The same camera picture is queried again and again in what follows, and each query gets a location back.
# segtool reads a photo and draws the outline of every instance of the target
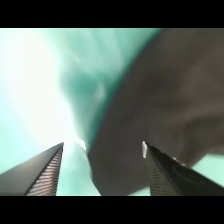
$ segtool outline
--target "turquoise background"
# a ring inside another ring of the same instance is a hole
[[[159,31],[0,29],[0,173],[63,141],[57,195],[99,195],[86,151],[126,69]],[[223,164],[209,155],[194,169],[224,185]]]

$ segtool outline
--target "teal plastic sheet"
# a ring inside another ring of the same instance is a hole
[[[99,195],[86,152],[125,71],[159,31],[1,29],[0,173],[64,142],[57,195]],[[207,156],[195,169],[224,184],[222,164]]]

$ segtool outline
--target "dark fabric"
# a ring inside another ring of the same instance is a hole
[[[134,61],[89,152],[101,194],[147,186],[143,140],[190,166],[223,153],[224,29],[165,29]]]

